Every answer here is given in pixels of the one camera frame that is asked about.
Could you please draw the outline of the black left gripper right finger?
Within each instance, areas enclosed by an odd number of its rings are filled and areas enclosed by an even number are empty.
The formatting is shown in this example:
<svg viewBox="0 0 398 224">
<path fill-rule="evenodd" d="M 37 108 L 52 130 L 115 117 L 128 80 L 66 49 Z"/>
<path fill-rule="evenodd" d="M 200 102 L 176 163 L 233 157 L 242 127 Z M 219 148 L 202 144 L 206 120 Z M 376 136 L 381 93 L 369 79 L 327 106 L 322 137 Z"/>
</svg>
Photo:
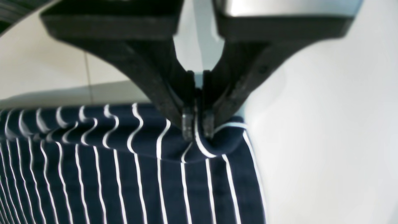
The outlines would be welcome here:
<svg viewBox="0 0 398 224">
<path fill-rule="evenodd" d="M 354 0 L 213 0 L 221 57 L 204 72 L 202 129 L 211 138 L 287 59 L 344 37 Z"/>
</svg>

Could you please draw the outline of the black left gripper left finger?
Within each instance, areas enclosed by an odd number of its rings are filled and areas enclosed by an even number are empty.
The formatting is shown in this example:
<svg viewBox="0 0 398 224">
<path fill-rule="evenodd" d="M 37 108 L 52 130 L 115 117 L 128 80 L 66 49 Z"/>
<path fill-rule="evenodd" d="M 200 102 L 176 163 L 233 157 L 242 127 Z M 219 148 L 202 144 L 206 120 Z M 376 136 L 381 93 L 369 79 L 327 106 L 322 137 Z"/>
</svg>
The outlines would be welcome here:
<svg viewBox="0 0 398 224">
<path fill-rule="evenodd" d="M 193 139 L 194 73 L 179 63 L 173 36 L 183 0 L 61 0 L 41 13 L 48 34 L 127 76 L 185 140 Z"/>
</svg>

